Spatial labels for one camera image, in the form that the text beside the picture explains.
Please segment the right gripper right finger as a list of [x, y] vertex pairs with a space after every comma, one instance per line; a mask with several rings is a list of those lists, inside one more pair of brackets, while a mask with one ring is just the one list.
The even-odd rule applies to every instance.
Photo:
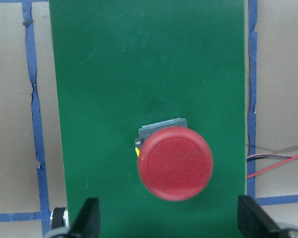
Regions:
[[239, 195], [237, 201], [237, 227], [243, 238], [282, 238], [282, 229], [248, 195]]

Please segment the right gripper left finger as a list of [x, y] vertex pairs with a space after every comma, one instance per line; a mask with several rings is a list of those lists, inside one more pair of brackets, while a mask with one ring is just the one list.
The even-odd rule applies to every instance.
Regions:
[[88, 198], [68, 231], [69, 238], [97, 238], [100, 233], [98, 198]]

